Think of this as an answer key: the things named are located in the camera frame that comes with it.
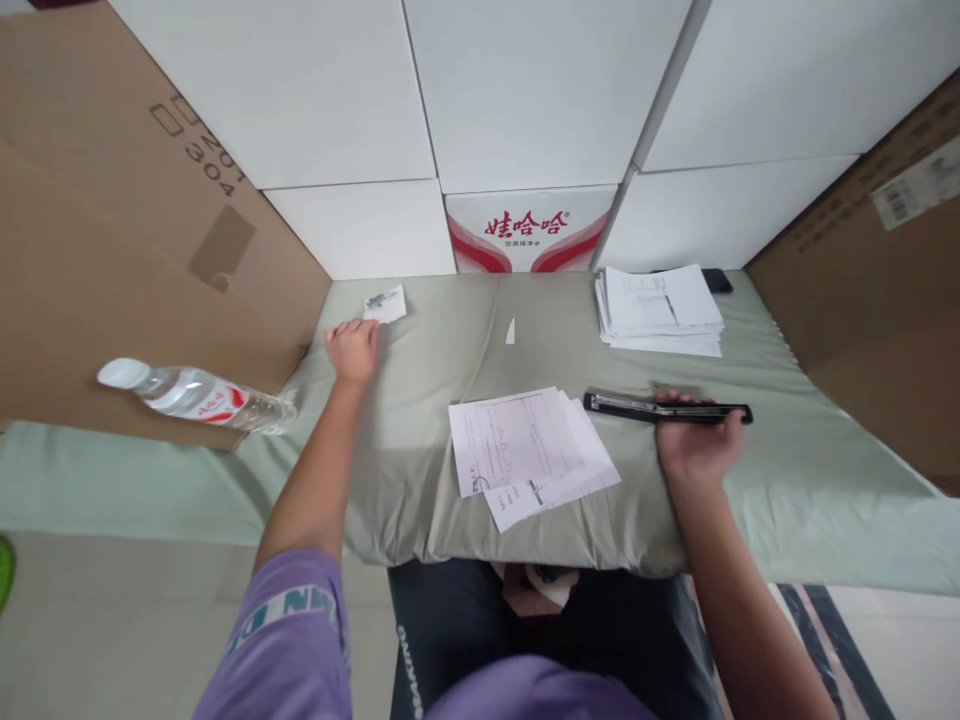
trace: leg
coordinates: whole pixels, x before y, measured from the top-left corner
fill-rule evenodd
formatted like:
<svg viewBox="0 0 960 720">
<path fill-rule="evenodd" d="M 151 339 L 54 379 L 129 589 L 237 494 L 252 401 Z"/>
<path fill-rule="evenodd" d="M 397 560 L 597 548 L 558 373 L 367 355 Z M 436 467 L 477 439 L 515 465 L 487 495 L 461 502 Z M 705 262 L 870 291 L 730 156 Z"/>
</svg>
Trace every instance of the leg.
<svg viewBox="0 0 960 720">
<path fill-rule="evenodd" d="M 586 571 L 558 630 L 557 660 L 617 678 L 661 720 L 722 720 L 710 649 L 681 576 Z"/>
<path fill-rule="evenodd" d="M 400 639 L 394 720 L 422 718 L 463 678 L 524 651 L 519 621 L 489 563 L 413 560 L 387 573 Z"/>
</svg>

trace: printed form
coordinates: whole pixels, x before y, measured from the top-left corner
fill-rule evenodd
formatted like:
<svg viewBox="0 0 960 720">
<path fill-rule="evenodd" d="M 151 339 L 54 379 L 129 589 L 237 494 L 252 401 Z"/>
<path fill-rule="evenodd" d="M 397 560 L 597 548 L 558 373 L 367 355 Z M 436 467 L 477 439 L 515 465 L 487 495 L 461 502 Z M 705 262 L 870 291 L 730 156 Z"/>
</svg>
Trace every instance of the printed form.
<svg viewBox="0 0 960 720">
<path fill-rule="evenodd" d="M 520 483 L 562 487 L 583 466 L 556 388 L 451 405 L 449 414 L 461 497 Z"/>
<path fill-rule="evenodd" d="M 578 482 L 565 489 L 552 485 L 547 493 L 539 491 L 533 483 L 485 490 L 484 496 L 500 532 L 544 510 L 579 500 L 620 482 L 620 474 L 583 405 L 578 400 L 570 400 L 563 392 L 560 395 L 577 449 L 584 459 L 584 466 L 571 473 L 571 476 L 578 476 Z"/>
</svg>

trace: bottle cap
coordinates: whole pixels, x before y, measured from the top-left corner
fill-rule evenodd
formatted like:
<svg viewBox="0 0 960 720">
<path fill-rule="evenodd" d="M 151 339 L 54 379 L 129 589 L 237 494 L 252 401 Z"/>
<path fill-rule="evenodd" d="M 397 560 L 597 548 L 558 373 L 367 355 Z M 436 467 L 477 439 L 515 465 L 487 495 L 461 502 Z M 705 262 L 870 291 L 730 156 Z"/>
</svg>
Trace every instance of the bottle cap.
<svg viewBox="0 0 960 720">
<path fill-rule="evenodd" d="M 97 373 L 97 380 L 110 387 L 129 390 L 150 377 L 150 366 L 133 358 L 111 360 Z"/>
</svg>

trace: barcode label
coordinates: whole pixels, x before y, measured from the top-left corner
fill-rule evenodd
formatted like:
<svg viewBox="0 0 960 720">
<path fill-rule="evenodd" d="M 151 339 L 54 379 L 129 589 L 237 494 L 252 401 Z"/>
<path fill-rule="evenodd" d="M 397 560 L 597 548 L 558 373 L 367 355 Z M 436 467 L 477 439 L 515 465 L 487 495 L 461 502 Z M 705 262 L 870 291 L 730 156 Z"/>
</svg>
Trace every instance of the barcode label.
<svg viewBox="0 0 960 720">
<path fill-rule="evenodd" d="M 887 230 L 960 194 L 960 136 L 907 168 L 872 194 Z"/>
<path fill-rule="evenodd" d="M 900 197 L 900 192 L 896 188 L 890 188 L 884 193 L 884 197 L 887 198 L 887 205 L 893 213 L 894 220 L 897 222 L 906 222 L 907 218 L 910 217 L 910 213 L 907 212 L 907 206 L 903 204 L 903 198 Z"/>
</svg>

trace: green object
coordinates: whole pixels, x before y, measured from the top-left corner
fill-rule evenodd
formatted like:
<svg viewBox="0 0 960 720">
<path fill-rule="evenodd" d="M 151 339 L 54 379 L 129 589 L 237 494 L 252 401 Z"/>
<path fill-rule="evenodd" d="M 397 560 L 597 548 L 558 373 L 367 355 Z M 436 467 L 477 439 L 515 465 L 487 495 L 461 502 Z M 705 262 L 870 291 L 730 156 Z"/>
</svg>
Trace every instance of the green object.
<svg viewBox="0 0 960 720">
<path fill-rule="evenodd" d="M 13 552 L 13 545 L 4 537 L 0 537 L 0 613 L 10 597 L 13 587 L 13 573 L 17 567 L 17 556 Z"/>
</svg>

